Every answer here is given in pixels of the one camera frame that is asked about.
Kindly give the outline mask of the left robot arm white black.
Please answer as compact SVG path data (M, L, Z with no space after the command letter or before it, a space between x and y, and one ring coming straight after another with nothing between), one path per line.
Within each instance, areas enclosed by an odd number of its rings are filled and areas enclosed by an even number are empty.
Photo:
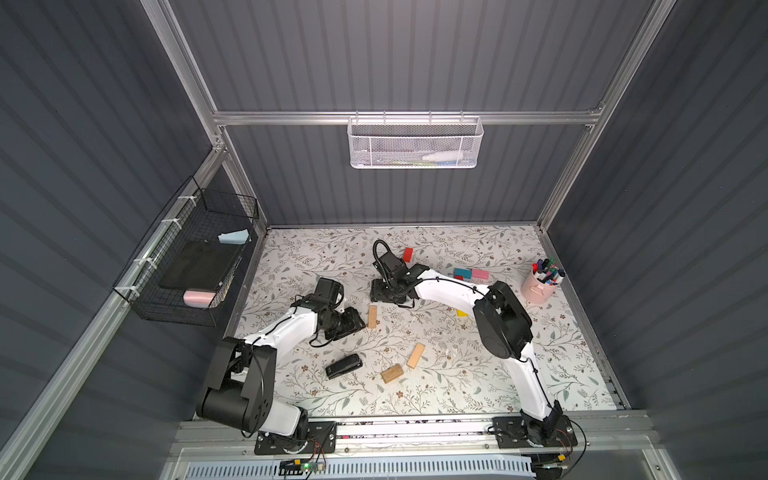
M343 300L343 285L322 277L312 293L297 298L282 317L262 330L244 338L222 339L205 375L196 415L243 435L262 433L305 441L307 411L275 398L277 365L302 342L323 348L362 330L365 323L357 309L339 309Z

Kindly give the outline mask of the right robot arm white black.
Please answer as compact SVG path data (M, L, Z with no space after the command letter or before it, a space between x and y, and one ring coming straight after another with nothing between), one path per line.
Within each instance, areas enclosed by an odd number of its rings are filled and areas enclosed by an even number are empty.
M374 256L381 275L371 284L371 300L411 308L417 299L438 302L471 316L483 347L504 362L521 402L521 428L530 443L545 446L564 419L558 400L541 379L533 344L532 319L504 282L474 284L421 264L409 267L390 250Z

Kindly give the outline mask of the light wooden block slanted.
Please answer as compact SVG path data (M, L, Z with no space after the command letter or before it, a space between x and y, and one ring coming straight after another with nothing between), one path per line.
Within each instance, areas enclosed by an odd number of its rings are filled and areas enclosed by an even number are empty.
M421 358L423 357L425 350L426 350L426 346L424 344L417 343L407 361L407 366L411 369L415 369L418 366Z

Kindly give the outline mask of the light wooden block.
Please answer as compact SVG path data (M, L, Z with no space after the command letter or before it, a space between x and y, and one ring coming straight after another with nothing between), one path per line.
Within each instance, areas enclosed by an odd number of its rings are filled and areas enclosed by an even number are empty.
M376 305L370 305L368 309L368 324L369 329L375 329L378 325L377 320L378 308Z

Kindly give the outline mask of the pink block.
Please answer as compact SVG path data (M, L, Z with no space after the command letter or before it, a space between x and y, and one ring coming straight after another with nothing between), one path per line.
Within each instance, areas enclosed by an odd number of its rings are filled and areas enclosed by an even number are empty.
M487 280L489 280L489 279L490 279L490 274L489 274L489 272L488 272L488 271L485 271L485 270L481 270L481 269L472 269L472 270L471 270L471 273L472 273L472 278L473 278L474 280L482 280L482 281L487 281Z

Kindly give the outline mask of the teal block small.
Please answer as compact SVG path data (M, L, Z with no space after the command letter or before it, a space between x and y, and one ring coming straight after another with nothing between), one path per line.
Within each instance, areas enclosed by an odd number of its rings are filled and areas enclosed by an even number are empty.
M472 270L471 269L463 269L463 268L455 268L453 275L457 279L461 280L470 280L472 278Z

